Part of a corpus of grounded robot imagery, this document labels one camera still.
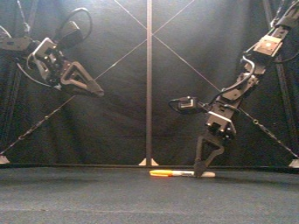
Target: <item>black cable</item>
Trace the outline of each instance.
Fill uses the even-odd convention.
[[[275,64],[284,64],[285,62],[289,62],[291,60],[293,60],[297,57],[297,55],[299,55],[299,51],[296,52],[296,54],[289,59],[273,61],[273,63]]]
[[[81,42],[88,38],[91,32],[92,32],[92,18],[91,18],[91,15],[89,15],[89,11],[85,9],[85,8],[77,8],[76,10],[73,10],[71,12],[71,14],[67,16],[67,18],[64,19],[64,21],[61,22],[60,24],[60,27],[59,29],[56,30],[56,34],[55,34],[55,37],[53,39],[57,39],[59,36],[60,36],[60,33],[61,33],[61,29],[64,27],[64,25],[68,23],[68,21],[71,20],[71,18],[80,12],[85,12],[85,14],[88,15],[88,34],[85,35],[85,37],[83,38]]]
[[[237,83],[235,83],[231,87],[225,88],[223,91],[220,91],[212,98],[209,105],[216,101],[217,97],[220,95],[224,95],[228,91],[231,91],[232,89],[237,88],[241,84],[244,84],[248,79],[251,78],[255,70],[256,70],[256,64],[253,63],[252,60],[247,59],[245,56],[243,56],[243,60],[251,65],[251,70],[249,73],[247,74],[247,77]]]

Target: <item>orange marker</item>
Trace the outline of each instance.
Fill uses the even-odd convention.
[[[193,171],[172,171],[172,170],[152,170],[149,171],[151,176],[156,177],[192,177]],[[201,174],[203,178],[215,178],[215,172],[205,171]]]

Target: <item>black curtain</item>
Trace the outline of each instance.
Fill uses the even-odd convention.
[[[21,1],[26,18],[32,2]],[[6,17],[1,16],[1,25],[12,34],[21,35],[17,5],[10,1],[2,1],[1,5],[13,9]],[[99,99],[75,96],[5,155],[12,163],[137,165],[145,158],[147,1],[40,0],[32,39],[52,38],[63,19],[79,7],[91,13],[93,30],[88,39],[64,54],[85,67],[105,95]],[[72,20],[87,33],[87,16],[77,14]],[[208,102],[217,89],[236,81],[240,54],[267,33],[264,7],[259,0],[155,0],[152,24],[152,156],[159,165],[192,165],[205,115],[179,115],[167,102],[187,95]],[[297,63],[288,66],[287,81],[296,99]],[[4,66],[2,83],[9,79],[8,70]],[[2,85],[4,92],[6,89],[9,86]],[[69,98],[68,94],[22,76],[5,145]],[[241,108],[291,145],[273,66]],[[297,116],[297,103],[293,112]],[[233,122],[237,138],[212,164],[288,165],[291,156],[252,122],[243,115]]]

